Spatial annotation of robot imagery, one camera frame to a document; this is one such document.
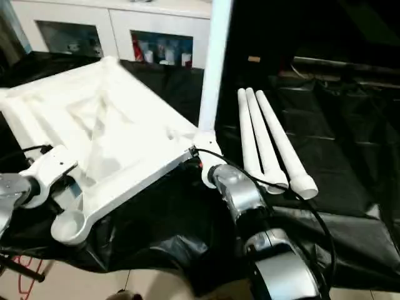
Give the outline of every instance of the tiled floor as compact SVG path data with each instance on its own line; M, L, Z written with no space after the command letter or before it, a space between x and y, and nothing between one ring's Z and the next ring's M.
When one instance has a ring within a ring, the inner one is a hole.
M39 260L33 259L31 269ZM105 300L120 289L139 293L145 300L194 300L189 286L183 279L169 273L153 270L119 271L109 274L85 272L61 262L43 262L41 270L49 269L43 283L35 282L29 300ZM19 292L19 275L6 271L0 277L0 299L28 300ZM30 279L21 277L21 289L27 291ZM333 289L332 300L400 300L400 294L386 292ZM246 281L232 282L220 287L201 300L251 300Z

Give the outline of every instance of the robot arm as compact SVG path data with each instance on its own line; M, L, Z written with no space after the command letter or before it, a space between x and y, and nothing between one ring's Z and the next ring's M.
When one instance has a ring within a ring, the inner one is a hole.
M197 136L195 146L221 155L212 133ZM255 299L318 298L318 284L307 264L286 233L268 224L269 211L255 183L222 159L197 153L202 162L203 183L217 188L244 241L244 253L252 262L249 278Z

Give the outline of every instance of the black plastic sheet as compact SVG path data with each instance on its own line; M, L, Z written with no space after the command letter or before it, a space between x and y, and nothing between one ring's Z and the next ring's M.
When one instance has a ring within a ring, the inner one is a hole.
M31 53L0 78L0 86L17 86L94 61ZM122 65L197 124L202 71L124 61ZM242 86L224 85L216 122L223 153L239 164L236 91ZM312 202L336 242L335 285L400 291L400 101L396 93L275 77L253 87L265 91L319 187ZM19 149L4 119L0 119L0 141L0 156ZM24 167L20 156L0 165L0 171ZM99 220L79 247L52 239L50 227L56 213L48 204L19 209L0 240L1 251L57 259L93 272L165 269L186 276L200 296L245 274L229 212L218 192L206 188L199 174L196 159L179 166ZM327 266L329 247L311 214L285 196L267 200L285 216L281 221L285 230Z

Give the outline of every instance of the black cable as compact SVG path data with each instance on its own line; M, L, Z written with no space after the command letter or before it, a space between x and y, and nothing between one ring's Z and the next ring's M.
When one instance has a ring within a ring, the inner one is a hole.
M289 193L293 194L294 197L297 200L299 200L303 205L305 205L307 207L307 210L309 210L314 215L314 217L317 219L317 222L322 227L322 230L324 231L324 234L325 234L327 240L329 241L329 247L331 248L330 276L329 276L329 280L326 280L326 286L327 286L326 289L329 292L329 290L332 287L333 280L334 280L334 275L335 275L335 272L336 272L336 248L335 248L335 245L334 245L334 241L333 241L331 232L329 231L328 227L326 226L324 220L320 217L318 212L313 208L313 206L308 201L306 201L303 197L301 197L298 193L294 192L293 190L288 189L286 187L279 186L277 184L273 184L273 183L270 183L270 182L267 182L267 181L260 180L260 179L258 179L256 177L250 175L248 172L246 172L243 168L239 167L237 164L232 162L230 159L228 159L228 158L226 158L226 157L224 157L222 155L219 155L218 153L212 152L212 151L207 150L207 149L201 149L201 148L196 148L194 150L194 152L195 153L204 152L204 153L208 153L208 154L211 154L213 156L216 156L217 158L222 159L227 164L229 164L232 167L234 167L234 168L238 169L239 171L241 171L244 175L246 175L251 181L253 181L256 184L258 189L261 190L261 187L259 186L258 182L266 184L268 186L272 186L274 188L282 189L283 191L286 191L286 192L289 192Z
M7 154L5 156L3 156L2 158L0 158L0 164L3 163L4 161L6 161L7 159L13 158L14 156L23 154L25 152L28 151L32 151L32 150L37 150L40 149L42 154L49 152L53 147L50 145L38 145L38 146L33 146L33 147L28 147L19 151L14 151L10 154Z

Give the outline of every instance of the white plastic tube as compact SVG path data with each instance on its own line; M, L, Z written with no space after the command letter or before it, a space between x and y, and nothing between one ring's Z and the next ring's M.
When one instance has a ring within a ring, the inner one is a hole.
M263 179L264 175L261 172L256 140L254 139L253 127L251 126L248 100L246 99L246 92L244 89L239 89L237 91L237 100L239 102L239 120L244 169L251 176Z
M252 126L254 128L254 133L256 134L262 168L264 169L263 178L269 183L288 188L288 180L286 179L285 173L279 166L271 139L269 138L267 127L263 120L263 115L261 114L257 103L256 95L251 87L246 89L246 97L250 109ZM267 191L270 194L281 194L284 192L284 190L273 186L268 186Z
M290 187L304 199L311 199L318 194L318 188L313 178L307 174L292 144L290 143L274 110L269 104L263 91L256 93L258 103L267 121L269 130L285 164L290 177Z
M214 130L232 5L233 0L215 0L212 2L210 35L198 126L201 131Z

